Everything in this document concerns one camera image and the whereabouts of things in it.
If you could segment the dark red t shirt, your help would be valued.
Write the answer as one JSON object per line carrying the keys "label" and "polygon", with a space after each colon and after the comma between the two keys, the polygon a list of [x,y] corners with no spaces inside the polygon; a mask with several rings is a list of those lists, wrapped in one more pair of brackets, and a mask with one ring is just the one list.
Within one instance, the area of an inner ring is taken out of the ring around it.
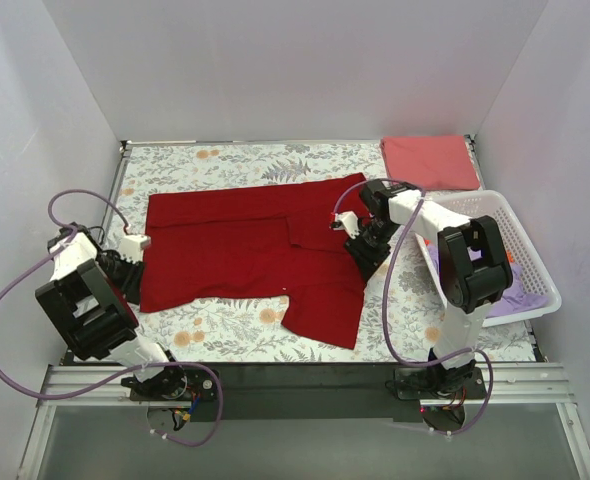
{"label": "dark red t shirt", "polygon": [[331,228],[335,203],[364,217],[362,174],[299,184],[150,196],[140,310],[202,298],[285,296],[292,333],[356,345],[366,283]]}

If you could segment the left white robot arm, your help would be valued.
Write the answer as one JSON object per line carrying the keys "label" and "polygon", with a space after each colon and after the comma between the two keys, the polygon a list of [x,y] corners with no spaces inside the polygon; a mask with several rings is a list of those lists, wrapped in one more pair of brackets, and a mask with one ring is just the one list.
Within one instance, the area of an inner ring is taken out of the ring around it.
{"label": "left white robot arm", "polygon": [[48,243],[53,274],[35,297],[69,350],[80,360],[109,360],[133,367],[138,384],[153,385],[168,400],[188,386],[170,352],[139,332],[133,308],[141,301],[144,251],[151,239],[126,234],[116,249],[104,249],[90,230],[64,226]]}

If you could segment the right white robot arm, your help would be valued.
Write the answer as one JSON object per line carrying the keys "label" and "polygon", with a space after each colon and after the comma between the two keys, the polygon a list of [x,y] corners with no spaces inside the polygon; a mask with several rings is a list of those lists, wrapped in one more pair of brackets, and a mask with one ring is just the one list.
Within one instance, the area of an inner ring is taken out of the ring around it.
{"label": "right white robot arm", "polygon": [[353,188],[367,216],[335,208],[331,227],[346,233],[344,247],[364,281],[383,263],[395,263],[401,247],[389,244],[393,236],[403,241],[417,234],[437,248],[439,284],[447,300],[441,335],[425,362],[393,357],[407,368],[431,368],[429,389],[450,397],[464,384],[461,368],[473,365],[481,352],[477,341],[488,312],[513,283],[498,224],[490,216],[473,218],[449,210],[407,182],[383,178]]}

